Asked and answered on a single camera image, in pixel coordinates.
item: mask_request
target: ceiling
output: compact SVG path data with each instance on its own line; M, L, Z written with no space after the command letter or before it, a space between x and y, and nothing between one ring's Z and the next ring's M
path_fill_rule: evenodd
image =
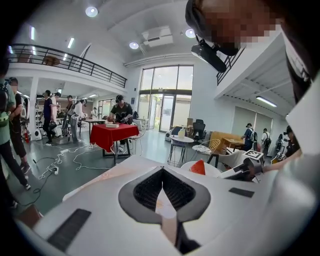
M32 77L17 77L18 79L18 91L23 95L30 96ZM46 90L50 90L51 93L58 92L58 89L62 89L62 96L72 95L73 97L89 97L96 94L94 98L109 95L112 92L108 90L98 89L86 84L63 81L58 79L39 78L37 94L43 94Z
M26 43L59 49L80 55L90 43L97 43L116 53L123 62L161 53L190 52L196 43L188 38L185 21L187 0L56 0L46 1L21 28L15 43ZM88 17L85 9L94 6L96 17ZM35 27L35 40L30 39L30 26ZM150 47L144 45L142 33L159 27L169 27L173 43ZM67 48L69 40L74 43ZM130 42L143 45L129 48Z
M272 54L260 67L248 75L225 96L247 101L286 116L295 106L293 85L290 79L285 46ZM277 107L258 99L261 96Z

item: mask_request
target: recessed light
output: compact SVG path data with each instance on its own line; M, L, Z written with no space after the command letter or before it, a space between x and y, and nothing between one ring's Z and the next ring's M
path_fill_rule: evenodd
M35 28L33 26L30 28L30 38L35 40Z
M70 39L70 41L69 41L69 44L68 44L68 48L71 48L71 46L72 46L72 43L74 42L74 38L73 37L71 37L71 39Z
M90 18L96 17L98 15L98 9L93 6L89 6L87 9L85 9L85 14Z
M262 101L262 102L264 102L264 103L267 103L267 104L269 104L269 105L272 106L272 107L276 107L276 106L277 106L276 104L272 103L271 101L269 101L269 100L267 100L266 98L263 98L263 97L261 97L261 96L257 96L256 99L259 100L259 101Z
M12 47L10 45L8 46L8 50L9 50L10 54L14 53L14 51L12 50Z
M131 49L138 49L139 48L139 44L137 42L131 42L129 44Z
M195 38L196 37L196 34L194 32L194 30L192 28L189 28L185 31L185 35L188 37L188 38Z

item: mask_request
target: red tablecloth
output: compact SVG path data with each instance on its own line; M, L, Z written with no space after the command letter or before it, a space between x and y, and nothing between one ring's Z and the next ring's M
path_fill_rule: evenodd
M139 135L136 125L120 124L118 128L107 128L105 124L97 124L92 126L90 142L110 153L114 142L135 135Z

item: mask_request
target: black metal railing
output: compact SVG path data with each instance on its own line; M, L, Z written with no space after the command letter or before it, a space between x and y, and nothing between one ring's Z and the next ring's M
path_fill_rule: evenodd
M228 72L231 70L231 68L233 67L233 65L236 63L236 61L238 60L238 58L240 57L240 55L242 54L242 52L244 51L246 47L241 48L236 55L234 56L226 56L225 60L224 60L224 64L226 65L226 71L223 73L218 73L216 74L216 80L217 80L217 85L220 84L220 82L222 81L222 79L225 78L225 76L228 74Z
M92 61L61 50L24 43L12 44L9 50L8 59L11 63L53 66L98 78L122 88L126 85L127 79L123 76Z

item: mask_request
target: green shirt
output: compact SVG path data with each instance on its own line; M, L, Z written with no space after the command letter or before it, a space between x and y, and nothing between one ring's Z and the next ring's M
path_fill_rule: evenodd
M0 78L0 84L4 84L5 80L3 78ZM13 106L16 105L16 99L15 99L15 94L11 89L11 86L8 84L8 105ZM6 113L0 113L1 117L5 116ZM10 131L9 131L9 123L5 127L0 127L0 145L7 143L10 140Z

